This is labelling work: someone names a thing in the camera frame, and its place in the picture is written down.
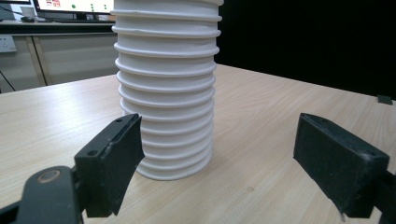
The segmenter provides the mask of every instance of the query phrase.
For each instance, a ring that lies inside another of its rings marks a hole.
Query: power socket
[[[0,52],[15,52],[17,47],[15,47],[14,39],[12,35],[0,35]]]

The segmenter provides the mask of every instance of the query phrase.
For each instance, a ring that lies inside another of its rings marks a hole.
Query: wooden table
[[[340,91],[229,66],[216,70],[214,155],[196,175],[156,181],[135,173],[118,216],[86,223],[343,223],[292,157],[305,112],[330,119],[391,156],[396,107]],[[74,155],[121,116],[119,82],[99,77],[0,95],[0,207],[25,180]],[[346,223],[377,223],[346,218]]]

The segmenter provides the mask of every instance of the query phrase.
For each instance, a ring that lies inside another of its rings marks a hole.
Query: black cable
[[[4,74],[1,72],[1,70],[0,70],[0,73],[1,73],[1,75],[3,76],[4,80],[5,80],[5,81],[8,83],[8,85],[12,88],[12,90],[15,91],[14,87],[11,85],[11,83],[9,83],[8,79],[4,76]]]

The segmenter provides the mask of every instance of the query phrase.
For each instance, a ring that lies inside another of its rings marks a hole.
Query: white wall
[[[20,13],[22,13],[21,7],[32,7],[32,8],[35,8],[35,6],[32,3],[30,5],[19,5],[19,4],[10,4],[10,5],[11,5],[11,8],[12,8],[13,11],[20,12]],[[22,15],[14,13],[14,17],[15,17],[15,20],[18,21],[18,20],[21,19]]]

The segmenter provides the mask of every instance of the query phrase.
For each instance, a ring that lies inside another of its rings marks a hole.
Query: monitor screen
[[[33,0],[37,12],[110,14],[114,0]]]
[[[30,5],[30,0],[0,0],[0,4],[24,4]]]

